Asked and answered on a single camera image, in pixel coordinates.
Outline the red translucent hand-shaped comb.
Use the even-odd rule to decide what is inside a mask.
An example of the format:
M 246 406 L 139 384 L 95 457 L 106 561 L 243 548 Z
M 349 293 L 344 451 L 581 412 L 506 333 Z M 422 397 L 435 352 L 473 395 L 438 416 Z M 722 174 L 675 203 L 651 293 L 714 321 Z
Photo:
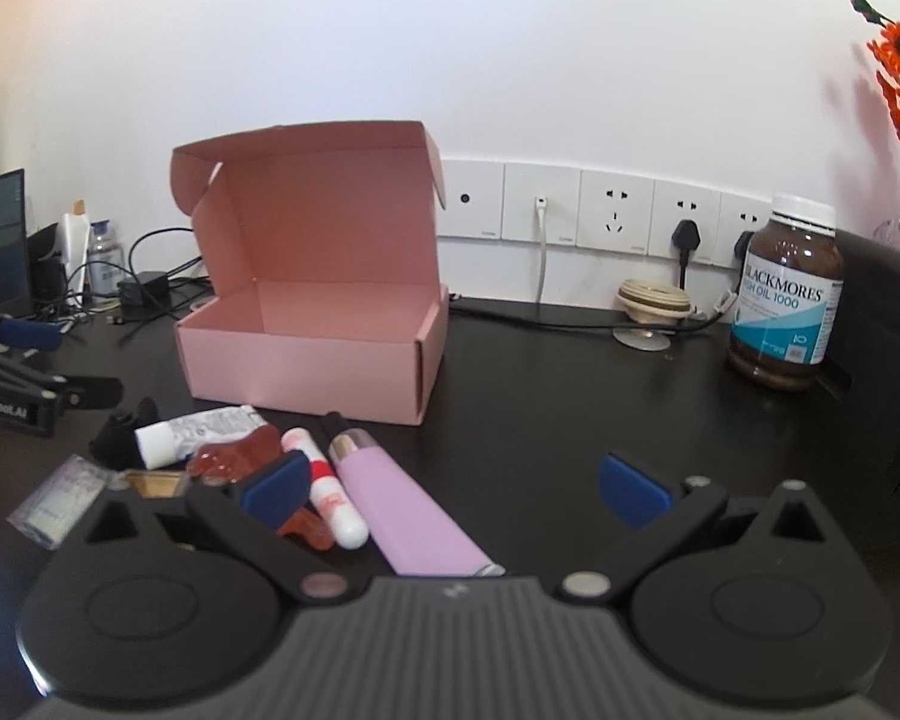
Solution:
M 272 424 L 261 424 L 245 437 L 230 442 L 203 444 L 194 450 L 187 463 L 187 475 L 196 481 L 225 481 L 238 483 L 251 473 L 271 465 L 283 455 L 279 431 Z M 281 536 L 295 536 L 317 551 L 328 551 L 334 546 L 331 530 L 315 512 L 304 504 L 274 525 Z

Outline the black laptop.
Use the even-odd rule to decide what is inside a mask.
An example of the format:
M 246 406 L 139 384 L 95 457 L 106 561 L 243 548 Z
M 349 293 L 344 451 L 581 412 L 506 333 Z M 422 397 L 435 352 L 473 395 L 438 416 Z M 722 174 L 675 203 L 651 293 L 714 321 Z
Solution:
M 0 176 L 0 312 L 25 317 L 34 310 L 30 288 L 25 171 Z

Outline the white cream tube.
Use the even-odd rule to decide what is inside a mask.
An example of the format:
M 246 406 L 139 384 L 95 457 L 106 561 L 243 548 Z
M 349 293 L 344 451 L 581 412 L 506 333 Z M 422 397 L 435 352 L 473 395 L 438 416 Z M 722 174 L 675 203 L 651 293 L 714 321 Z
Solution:
M 261 426 L 265 420 L 253 406 L 222 406 L 139 427 L 134 438 L 144 466 L 159 470 L 188 460 L 201 445 L 240 440 Z

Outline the small clear bottle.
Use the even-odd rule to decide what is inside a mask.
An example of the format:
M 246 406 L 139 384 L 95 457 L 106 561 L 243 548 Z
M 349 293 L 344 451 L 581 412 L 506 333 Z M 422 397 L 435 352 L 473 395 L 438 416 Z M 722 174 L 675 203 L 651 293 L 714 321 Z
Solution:
M 125 257 L 110 220 L 91 224 L 87 273 L 96 301 L 118 296 L 119 282 L 125 278 Z

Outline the cartoon sticker packet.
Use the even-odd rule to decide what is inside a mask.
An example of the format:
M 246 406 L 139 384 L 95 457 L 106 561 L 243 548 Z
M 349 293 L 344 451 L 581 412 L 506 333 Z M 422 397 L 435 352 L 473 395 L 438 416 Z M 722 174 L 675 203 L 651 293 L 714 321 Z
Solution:
M 188 488 L 190 478 L 182 472 L 164 470 L 126 470 L 110 479 L 109 488 L 115 491 L 133 489 L 144 499 L 169 499 L 181 496 Z

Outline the red white tube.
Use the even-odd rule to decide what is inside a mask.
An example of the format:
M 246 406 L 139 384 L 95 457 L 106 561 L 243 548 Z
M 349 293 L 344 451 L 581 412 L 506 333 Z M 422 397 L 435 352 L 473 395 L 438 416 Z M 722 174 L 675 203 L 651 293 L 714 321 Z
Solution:
M 334 543 L 343 550 L 356 551 L 370 538 L 367 522 L 346 493 L 343 483 L 336 476 L 331 461 L 307 429 L 294 427 L 281 437 L 281 447 L 286 452 L 299 450 L 310 461 L 312 483 L 310 504 L 333 535 Z

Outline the white tube wooden cap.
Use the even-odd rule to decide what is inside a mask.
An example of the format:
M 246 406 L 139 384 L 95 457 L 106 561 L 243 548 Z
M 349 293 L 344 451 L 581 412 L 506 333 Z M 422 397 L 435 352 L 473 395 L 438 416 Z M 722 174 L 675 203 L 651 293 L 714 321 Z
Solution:
M 91 222 L 86 213 L 86 202 L 76 200 L 58 226 L 59 255 L 66 278 L 64 294 L 82 294 L 90 240 Z

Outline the black power adapter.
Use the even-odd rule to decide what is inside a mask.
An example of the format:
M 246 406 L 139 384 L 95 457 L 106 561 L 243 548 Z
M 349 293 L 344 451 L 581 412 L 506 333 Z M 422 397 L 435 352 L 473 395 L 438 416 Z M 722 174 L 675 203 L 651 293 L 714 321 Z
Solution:
M 155 307 L 169 299 L 170 280 L 165 271 L 141 271 L 136 277 L 123 278 L 116 295 L 123 307 Z

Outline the grey clear sachet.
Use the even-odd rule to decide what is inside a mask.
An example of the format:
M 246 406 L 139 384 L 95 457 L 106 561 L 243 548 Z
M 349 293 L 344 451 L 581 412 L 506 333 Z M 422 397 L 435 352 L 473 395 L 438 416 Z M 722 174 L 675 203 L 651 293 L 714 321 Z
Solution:
M 57 550 L 114 477 L 107 468 L 71 455 L 7 517 L 7 522 L 45 550 Z

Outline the black appliance cabinet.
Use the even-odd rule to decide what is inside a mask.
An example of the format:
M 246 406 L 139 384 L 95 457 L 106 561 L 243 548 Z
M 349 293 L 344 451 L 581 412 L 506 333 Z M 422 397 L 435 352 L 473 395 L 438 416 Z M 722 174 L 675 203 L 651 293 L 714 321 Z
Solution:
M 823 383 L 841 404 L 848 447 L 900 505 L 900 252 L 841 231 L 844 259 Z

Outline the brown fish oil bottle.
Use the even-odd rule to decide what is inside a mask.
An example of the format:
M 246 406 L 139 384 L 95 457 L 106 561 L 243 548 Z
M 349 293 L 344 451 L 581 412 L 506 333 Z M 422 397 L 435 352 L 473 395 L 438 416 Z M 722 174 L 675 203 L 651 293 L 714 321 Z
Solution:
M 823 364 L 842 288 L 836 210 L 777 193 L 743 259 L 730 361 L 770 387 L 808 387 Z

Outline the pink cardboard box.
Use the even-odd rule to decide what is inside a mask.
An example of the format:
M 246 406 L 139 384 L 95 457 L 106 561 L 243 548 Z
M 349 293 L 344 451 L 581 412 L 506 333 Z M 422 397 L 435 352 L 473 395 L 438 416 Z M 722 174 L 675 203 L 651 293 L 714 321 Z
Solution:
M 281 125 L 179 146 L 170 188 L 214 296 L 180 320 L 191 394 L 418 426 L 448 289 L 442 163 L 413 121 Z

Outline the black wall plug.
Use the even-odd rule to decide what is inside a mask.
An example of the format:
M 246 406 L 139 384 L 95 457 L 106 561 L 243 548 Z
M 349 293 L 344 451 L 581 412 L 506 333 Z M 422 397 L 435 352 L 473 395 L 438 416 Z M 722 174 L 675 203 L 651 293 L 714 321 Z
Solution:
M 701 245 L 701 232 L 696 221 L 688 218 L 681 220 L 671 234 L 671 245 L 678 252 L 678 288 L 685 289 L 689 261 Z

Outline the white wall socket strip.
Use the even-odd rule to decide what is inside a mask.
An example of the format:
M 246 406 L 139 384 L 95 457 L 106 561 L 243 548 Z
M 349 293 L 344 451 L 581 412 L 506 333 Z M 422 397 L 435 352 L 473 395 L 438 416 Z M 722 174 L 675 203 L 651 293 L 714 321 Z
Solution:
M 770 201 L 624 172 L 447 160 L 442 238 L 547 242 L 556 247 L 674 260 L 673 232 L 692 221 L 692 265 L 730 268 L 735 245 L 769 220 Z

